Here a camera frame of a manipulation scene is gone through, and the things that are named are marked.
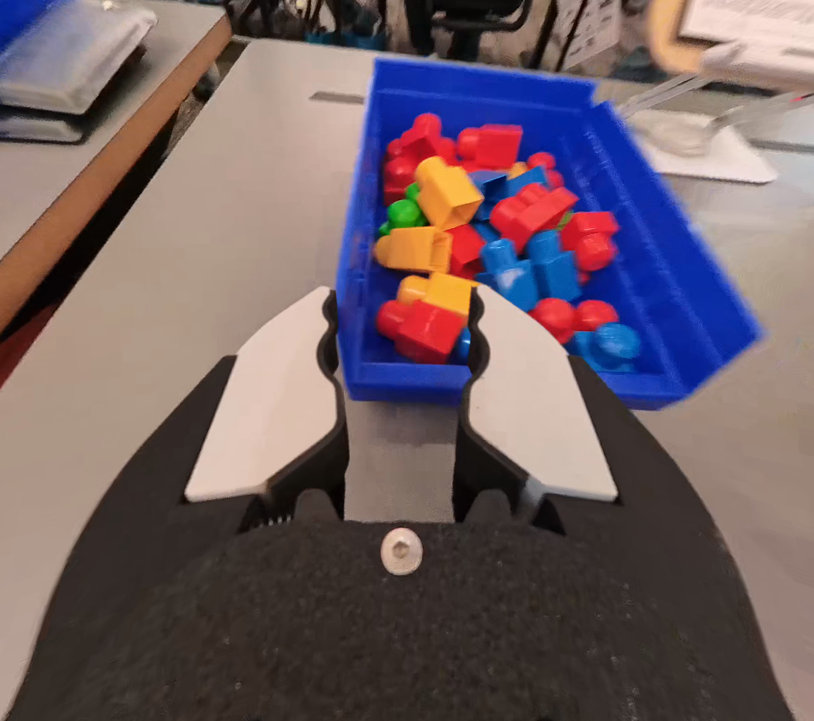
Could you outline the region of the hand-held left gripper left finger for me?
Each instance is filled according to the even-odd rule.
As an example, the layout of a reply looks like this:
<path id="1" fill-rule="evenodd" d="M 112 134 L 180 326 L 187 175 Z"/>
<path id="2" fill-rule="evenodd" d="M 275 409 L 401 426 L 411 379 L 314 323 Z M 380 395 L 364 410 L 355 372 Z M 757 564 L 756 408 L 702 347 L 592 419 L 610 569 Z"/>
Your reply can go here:
<path id="1" fill-rule="evenodd" d="M 336 294 L 317 287 L 239 348 L 186 485 L 188 502 L 261 496 L 277 518 L 314 489 L 344 517 L 349 439 L 337 332 Z"/>

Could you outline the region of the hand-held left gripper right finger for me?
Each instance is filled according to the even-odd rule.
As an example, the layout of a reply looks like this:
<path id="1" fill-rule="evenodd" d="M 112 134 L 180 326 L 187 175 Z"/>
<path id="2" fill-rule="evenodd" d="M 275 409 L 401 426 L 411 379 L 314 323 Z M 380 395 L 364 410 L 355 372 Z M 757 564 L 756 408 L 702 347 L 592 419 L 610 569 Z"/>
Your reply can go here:
<path id="1" fill-rule="evenodd" d="M 566 350 L 490 287 L 471 301 L 471 377 L 457 415 L 453 514 L 502 492 L 536 519 L 547 496 L 613 503 L 619 491 Z"/>

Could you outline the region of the pile of colourful toy blocks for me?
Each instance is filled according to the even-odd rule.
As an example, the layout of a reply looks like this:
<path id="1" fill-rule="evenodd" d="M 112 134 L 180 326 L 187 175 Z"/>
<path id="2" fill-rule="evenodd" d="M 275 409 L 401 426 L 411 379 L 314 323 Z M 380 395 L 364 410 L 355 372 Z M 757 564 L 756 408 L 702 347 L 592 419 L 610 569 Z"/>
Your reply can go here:
<path id="1" fill-rule="evenodd" d="M 587 292 L 616 260 L 618 218 L 581 209 L 552 153 L 520 159 L 523 138 L 482 125 L 453 139 L 427 113 L 387 145 L 374 260 L 401 280 L 375 329 L 405 360 L 463 365 L 474 290 L 491 290 L 598 372 L 633 373 L 640 335 Z"/>

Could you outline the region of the white wooden document stand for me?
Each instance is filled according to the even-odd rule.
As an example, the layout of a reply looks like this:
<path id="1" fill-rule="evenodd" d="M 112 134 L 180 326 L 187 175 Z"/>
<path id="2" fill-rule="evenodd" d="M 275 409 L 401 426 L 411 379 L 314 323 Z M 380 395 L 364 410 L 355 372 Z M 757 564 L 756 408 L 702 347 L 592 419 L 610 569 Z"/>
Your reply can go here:
<path id="1" fill-rule="evenodd" d="M 672 78 L 617 105 L 655 168 L 670 175 L 766 184 L 776 174 L 747 145 L 740 126 L 812 105 L 813 43 L 801 45 L 680 36 L 686 0 L 650 0 L 650 53 Z M 665 111 L 678 96 L 714 83 L 773 91 L 718 116 Z"/>

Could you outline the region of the white paper tag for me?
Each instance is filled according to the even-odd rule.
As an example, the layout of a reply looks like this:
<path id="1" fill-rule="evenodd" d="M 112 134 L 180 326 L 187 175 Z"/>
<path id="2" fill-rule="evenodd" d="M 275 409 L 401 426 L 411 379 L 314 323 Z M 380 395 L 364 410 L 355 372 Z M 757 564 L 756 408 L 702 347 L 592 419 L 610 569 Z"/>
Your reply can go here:
<path id="1" fill-rule="evenodd" d="M 565 44 L 583 0 L 556 0 L 558 17 L 555 37 Z M 603 53 L 619 42 L 622 26 L 621 0 L 588 0 L 580 23 L 568 46 L 562 70 L 568 71 Z"/>

